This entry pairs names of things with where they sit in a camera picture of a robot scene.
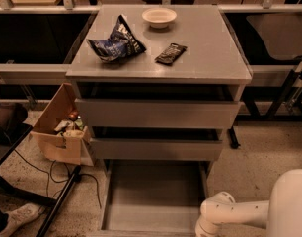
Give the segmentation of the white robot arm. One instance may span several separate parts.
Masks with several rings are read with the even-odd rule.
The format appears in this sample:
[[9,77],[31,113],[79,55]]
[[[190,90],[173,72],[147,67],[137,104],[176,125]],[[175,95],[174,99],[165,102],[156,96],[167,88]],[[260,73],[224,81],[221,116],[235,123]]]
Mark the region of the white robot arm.
[[282,174],[269,200],[235,202],[227,192],[207,198],[200,207],[196,237],[216,237],[223,224],[262,228],[266,237],[302,237],[302,169]]

